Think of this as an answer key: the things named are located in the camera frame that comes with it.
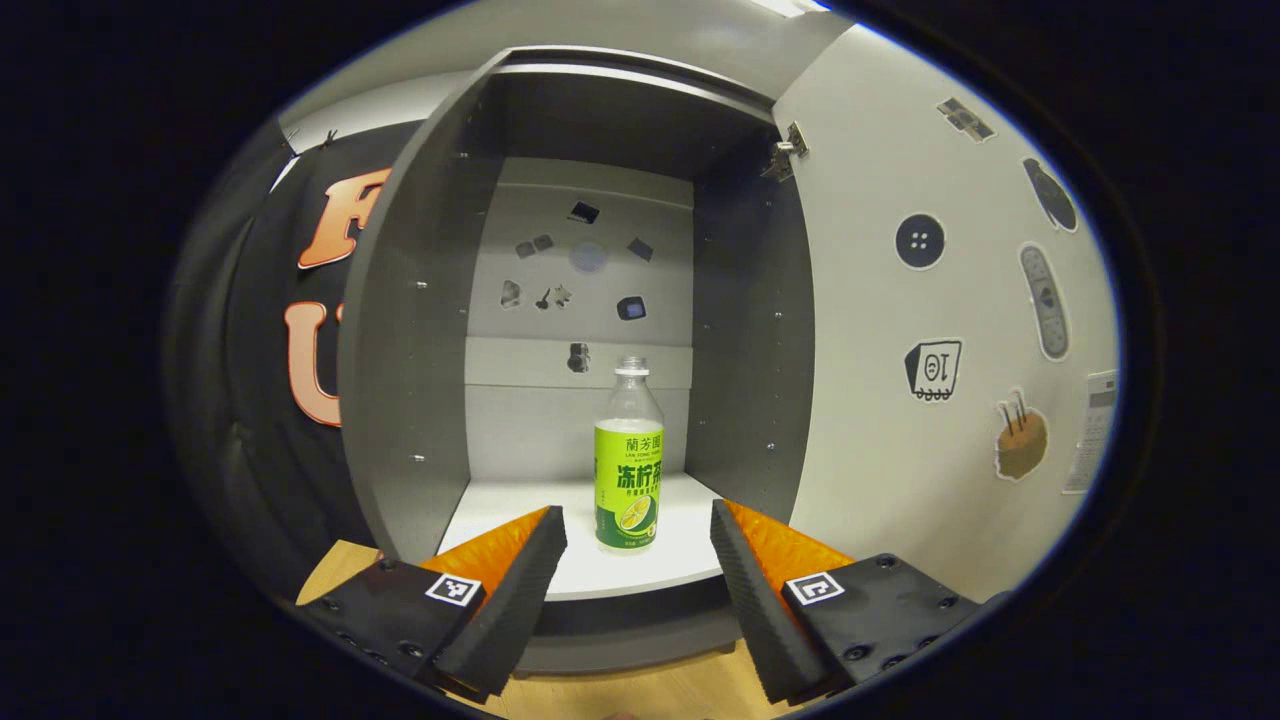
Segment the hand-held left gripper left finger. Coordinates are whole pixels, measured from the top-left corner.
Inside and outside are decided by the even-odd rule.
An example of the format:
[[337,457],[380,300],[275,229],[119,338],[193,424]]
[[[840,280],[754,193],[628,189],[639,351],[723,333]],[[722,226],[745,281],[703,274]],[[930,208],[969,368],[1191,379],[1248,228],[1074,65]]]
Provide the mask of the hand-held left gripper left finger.
[[294,605],[319,630],[394,676],[485,700],[506,688],[522,659],[566,547],[558,505],[420,564],[340,541]]

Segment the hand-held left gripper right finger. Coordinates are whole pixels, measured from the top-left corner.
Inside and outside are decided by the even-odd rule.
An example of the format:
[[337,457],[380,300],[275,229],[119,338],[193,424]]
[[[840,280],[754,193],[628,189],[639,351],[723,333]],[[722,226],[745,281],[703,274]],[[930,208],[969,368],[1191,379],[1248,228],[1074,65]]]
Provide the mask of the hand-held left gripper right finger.
[[710,542],[772,703],[881,684],[1006,600],[978,603],[893,553],[851,559],[723,498],[712,505]]

